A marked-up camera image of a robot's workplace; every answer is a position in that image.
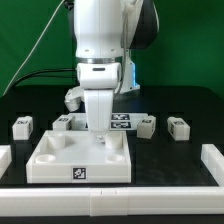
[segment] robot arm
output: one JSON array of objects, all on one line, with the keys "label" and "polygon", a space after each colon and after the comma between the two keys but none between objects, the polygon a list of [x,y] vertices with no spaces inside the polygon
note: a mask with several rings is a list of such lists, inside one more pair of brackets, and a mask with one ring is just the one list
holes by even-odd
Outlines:
[{"label": "robot arm", "polygon": [[[96,135],[110,129],[114,91],[123,78],[116,59],[123,57],[126,49],[138,48],[136,40],[146,35],[136,36],[145,2],[155,9],[152,0],[75,0],[74,33],[80,62],[77,73],[84,90],[88,128]],[[157,21],[156,25],[151,23],[157,34]],[[71,91],[66,102],[72,102]]]}]

